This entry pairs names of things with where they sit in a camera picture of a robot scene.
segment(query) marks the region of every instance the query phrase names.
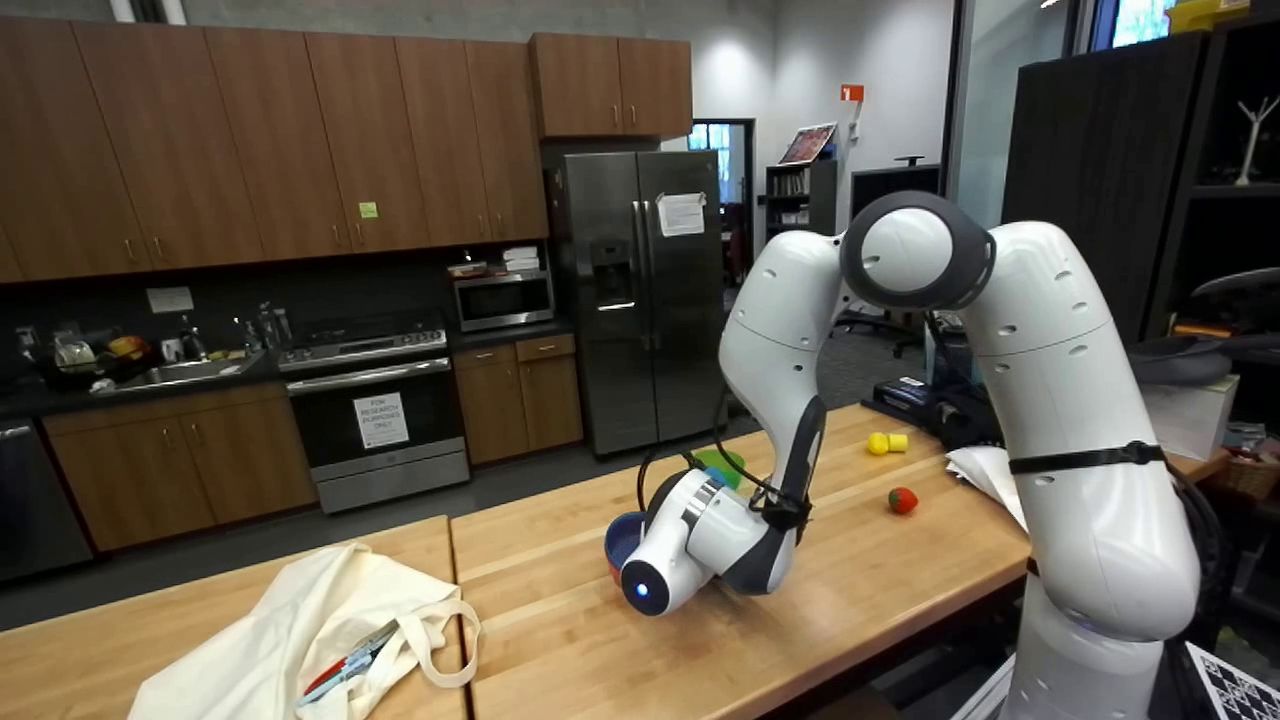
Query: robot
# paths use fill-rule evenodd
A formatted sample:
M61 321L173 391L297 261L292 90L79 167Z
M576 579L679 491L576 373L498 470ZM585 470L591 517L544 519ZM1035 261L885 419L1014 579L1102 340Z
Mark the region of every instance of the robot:
M1165 639L1196 617L1199 558L1114 314L1059 228L988 231L925 193L868 204L843 243L770 240L724 325L722 367L770 431L778 472L756 500L699 470L672 476L621 561L628 606L665 617L708 579L773 594L787 576L839 279L879 308L955 314L971 340L1035 554L1006 718L1148 718Z

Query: white wall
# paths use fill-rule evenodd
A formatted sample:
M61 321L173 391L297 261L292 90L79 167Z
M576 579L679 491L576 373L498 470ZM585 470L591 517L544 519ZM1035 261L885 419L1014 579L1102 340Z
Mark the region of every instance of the white wall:
M93 19L104 3L0 0L0 16ZM868 86L868 108L862 142L839 148L835 228L849 226L854 167L942 159L945 144L951 0L188 0L188 19L485 39L686 36L692 113L756 121L756 193L801 124L849 121L835 90L856 82Z

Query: lower cabinet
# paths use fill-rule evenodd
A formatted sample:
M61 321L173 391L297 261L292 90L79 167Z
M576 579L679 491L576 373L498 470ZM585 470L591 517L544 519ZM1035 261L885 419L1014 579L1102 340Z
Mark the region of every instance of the lower cabinet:
M471 465L585 438L576 340L569 332L457 352L457 388Z
M315 505L281 383L43 419L99 554Z

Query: oven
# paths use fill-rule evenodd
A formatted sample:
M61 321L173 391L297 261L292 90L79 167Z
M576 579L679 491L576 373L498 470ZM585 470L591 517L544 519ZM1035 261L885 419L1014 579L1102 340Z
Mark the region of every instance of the oven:
M281 373L324 511L468 482L444 332L297 350Z

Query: dishwasher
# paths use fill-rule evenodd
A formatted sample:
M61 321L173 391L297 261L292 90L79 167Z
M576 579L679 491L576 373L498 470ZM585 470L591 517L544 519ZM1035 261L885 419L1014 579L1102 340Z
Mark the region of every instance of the dishwasher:
M87 566L79 511L34 419L0 419L0 586Z

